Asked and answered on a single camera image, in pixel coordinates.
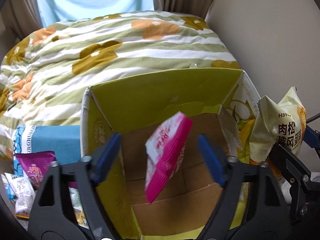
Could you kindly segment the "blue white snack packet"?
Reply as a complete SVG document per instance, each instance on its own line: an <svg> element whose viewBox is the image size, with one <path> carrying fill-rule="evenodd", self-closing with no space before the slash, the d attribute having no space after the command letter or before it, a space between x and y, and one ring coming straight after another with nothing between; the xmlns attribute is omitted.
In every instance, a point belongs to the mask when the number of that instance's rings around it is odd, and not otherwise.
<svg viewBox="0 0 320 240"><path fill-rule="evenodd" d="M16 195L15 195L13 189L11 188L11 186L9 185L9 182L8 182L6 176L4 174L1 174L1 178L2 178L4 187L5 187L5 191L7 193L9 200L14 202L16 199Z"/></svg>

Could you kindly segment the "teal patterned table cloth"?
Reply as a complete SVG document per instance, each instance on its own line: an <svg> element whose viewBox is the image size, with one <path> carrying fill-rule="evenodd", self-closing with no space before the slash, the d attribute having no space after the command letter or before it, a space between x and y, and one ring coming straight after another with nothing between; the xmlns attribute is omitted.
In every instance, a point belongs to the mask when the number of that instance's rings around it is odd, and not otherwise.
<svg viewBox="0 0 320 240"><path fill-rule="evenodd" d="M16 128L13 152L53 151L59 163L76 163L81 158L79 126L23 126Z"/></svg>

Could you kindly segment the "pink snack packet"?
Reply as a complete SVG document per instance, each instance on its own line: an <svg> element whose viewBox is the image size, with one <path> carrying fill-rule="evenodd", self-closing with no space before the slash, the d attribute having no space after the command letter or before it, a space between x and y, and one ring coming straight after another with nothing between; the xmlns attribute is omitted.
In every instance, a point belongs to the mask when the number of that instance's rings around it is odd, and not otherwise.
<svg viewBox="0 0 320 240"><path fill-rule="evenodd" d="M177 112L161 123L145 143L147 167L145 196L152 203L178 171L193 121Z"/></svg>

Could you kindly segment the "left brown curtain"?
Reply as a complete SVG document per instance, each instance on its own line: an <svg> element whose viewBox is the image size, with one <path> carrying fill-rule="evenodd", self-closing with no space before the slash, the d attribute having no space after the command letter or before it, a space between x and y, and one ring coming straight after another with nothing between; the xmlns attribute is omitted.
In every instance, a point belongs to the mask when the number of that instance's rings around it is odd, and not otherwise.
<svg viewBox="0 0 320 240"><path fill-rule="evenodd" d="M1 0L1 18L20 38L43 27L37 0Z"/></svg>

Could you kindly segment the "cream meat floss cake bag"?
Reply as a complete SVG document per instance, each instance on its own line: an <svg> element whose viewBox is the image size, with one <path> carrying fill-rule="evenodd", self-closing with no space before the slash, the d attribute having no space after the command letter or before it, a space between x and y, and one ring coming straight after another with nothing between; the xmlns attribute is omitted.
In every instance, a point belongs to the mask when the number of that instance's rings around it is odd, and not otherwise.
<svg viewBox="0 0 320 240"><path fill-rule="evenodd" d="M265 161L276 143L297 155L306 130L306 109L296 87L291 87L279 103L263 96L258 108L249 140L250 160L255 163Z"/></svg>

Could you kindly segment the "white striped snack bag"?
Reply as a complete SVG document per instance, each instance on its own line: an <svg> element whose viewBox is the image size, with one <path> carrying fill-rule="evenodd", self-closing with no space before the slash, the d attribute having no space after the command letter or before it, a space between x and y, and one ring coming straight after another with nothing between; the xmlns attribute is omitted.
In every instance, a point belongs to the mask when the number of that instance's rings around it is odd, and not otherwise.
<svg viewBox="0 0 320 240"><path fill-rule="evenodd" d="M71 202L72 202L74 214L75 214L78 225L83 228L89 229L88 222L86 220L86 216L81 204L80 194L78 189L70 187L69 193L70 193Z"/></svg>

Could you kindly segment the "white red-text snack bag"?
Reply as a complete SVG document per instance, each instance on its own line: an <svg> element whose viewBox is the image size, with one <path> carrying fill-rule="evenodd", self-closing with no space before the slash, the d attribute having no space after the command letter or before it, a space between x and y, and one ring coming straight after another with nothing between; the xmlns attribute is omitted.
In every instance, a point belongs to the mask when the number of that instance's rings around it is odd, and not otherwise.
<svg viewBox="0 0 320 240"><path fill-rule="evenodd" d="M35 200L33 186L28 178L19 177L10 173L5 173L4 175L16 196L15 215L19 218L29 219Z"/></svg>

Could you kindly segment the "purple potato chip bag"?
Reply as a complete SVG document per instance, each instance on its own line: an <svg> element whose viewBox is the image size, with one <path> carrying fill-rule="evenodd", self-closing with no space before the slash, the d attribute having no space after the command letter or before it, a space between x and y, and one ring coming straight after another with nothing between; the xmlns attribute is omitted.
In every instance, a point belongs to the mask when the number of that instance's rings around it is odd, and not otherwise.
<svg viewBox="0 0 320 240"><path fill-rule="evenodd" d="M15 175L28 178L38 189L52 161L56 161L53 151L36 153L16 153L14 156Z"/></svg>

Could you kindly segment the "green cardboard box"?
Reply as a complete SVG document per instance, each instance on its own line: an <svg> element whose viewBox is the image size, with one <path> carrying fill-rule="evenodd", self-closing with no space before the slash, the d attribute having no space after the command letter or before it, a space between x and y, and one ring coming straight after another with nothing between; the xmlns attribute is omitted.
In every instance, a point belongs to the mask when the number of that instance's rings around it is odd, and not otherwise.
<svg viewBox="0 0 320 240"><path fill-rule="evenodd" d="M230 154L224 133L238 125L244 154L260 99L239 69L176 69L124 77L85 89L80 118L81 153L92 154L112 133L121 147L98 196L123 238L195 239L222 192L213 182L197 148L206 134ZM145 143L165 120L184 113L193 121L179 169L153 203L146 200Z"/></svg>

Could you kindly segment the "floral striped duvet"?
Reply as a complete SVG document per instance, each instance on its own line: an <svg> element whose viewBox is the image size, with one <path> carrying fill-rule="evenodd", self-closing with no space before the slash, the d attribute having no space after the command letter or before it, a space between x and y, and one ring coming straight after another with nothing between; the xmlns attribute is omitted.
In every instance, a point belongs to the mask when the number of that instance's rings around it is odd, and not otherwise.
<svg viewBox="0 0 320 240"><path fill-rule="evenodd" d="M1 158L12 159L19 125L79 124L91 85L192 65L239 68L196 16L137 11L39 29L1 61Z"/></svg>

